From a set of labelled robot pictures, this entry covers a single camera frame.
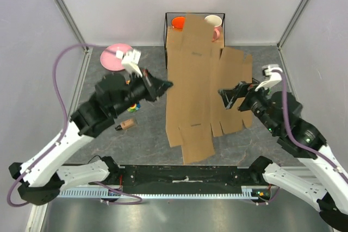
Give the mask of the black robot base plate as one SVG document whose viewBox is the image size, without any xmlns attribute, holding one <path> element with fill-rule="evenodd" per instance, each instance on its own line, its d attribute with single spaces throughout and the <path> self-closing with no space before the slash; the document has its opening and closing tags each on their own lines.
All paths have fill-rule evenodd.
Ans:
<svg viewBox="0 0 348 232">
<path fill-rule="evenodd" d="M 123 188 L 149 183 L 174 184 L 183 182 L 232 186 L 267 186 L 261 175 L 249 168 L 203 165 L 124 165 L 109 179 Z"/>
</svg>

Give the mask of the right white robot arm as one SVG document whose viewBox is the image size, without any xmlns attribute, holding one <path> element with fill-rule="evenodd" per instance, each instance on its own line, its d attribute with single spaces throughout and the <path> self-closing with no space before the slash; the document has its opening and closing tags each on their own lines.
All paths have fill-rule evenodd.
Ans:
<svg viewBox="0 0 348 232">
<path fill-rule="evenodd" d="M 226 109 L 242 102 L 238 111 L 250 111 L 287 153 L 303 163 L 318 179 L 316 185 L 288 173 L 260 156 L 249 171 L 255 185 L 264 182 L 279 186 L 311 205 L 332 228 L 347 231 L 347 172 L 334 156 L 322 133 L 301 118 L 302 104 L 282 91 L 269 94 L 265 83 L 240 82 L 233 89 L 218 91 Z"/>
</svg>

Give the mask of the brown cardboard box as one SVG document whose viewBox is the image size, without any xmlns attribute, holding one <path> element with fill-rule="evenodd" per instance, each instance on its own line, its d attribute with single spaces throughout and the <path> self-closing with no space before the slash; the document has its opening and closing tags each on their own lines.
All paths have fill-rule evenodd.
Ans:
<svg viewBox="0 0 348 232">
<path fill-rule="evenodd" d="M 253 123 L 252 112 L 238 111 L 239 99 L 225 109 L 219 89 L 252 81 L 253 57 L 213 41 L 214 27 L 187 14 L 183 30 L 169 31 L 166 134 L 170 147 L 180 146 L 185 165 L 214 155 L 213 138 L 236 133 Z"/>
</svg>

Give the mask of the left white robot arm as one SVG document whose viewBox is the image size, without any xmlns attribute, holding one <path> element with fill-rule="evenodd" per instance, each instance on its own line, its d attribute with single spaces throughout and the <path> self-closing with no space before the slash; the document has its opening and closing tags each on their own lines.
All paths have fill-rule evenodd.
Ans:
<svg viewBox="0 0 348 232">
<path fill-rule="evenodd" d="M 85 165 L 68 166 L 65 162 L 83 146 L 111 127 L 123 112 L 141 100 L 158 100 L 173 83 L 154 77 L 143 68 L 142 75 L 106 74 L 96 85 L 89 100 L 67 118 L 61 132 L 37 155 L 24 163 L 14 162 L 9 172 L 15 180 L 21 205 L 44 205 L 59 193 L 88 183 L 119 180 L 120 167 L 110 156 Z"/>
</svg>

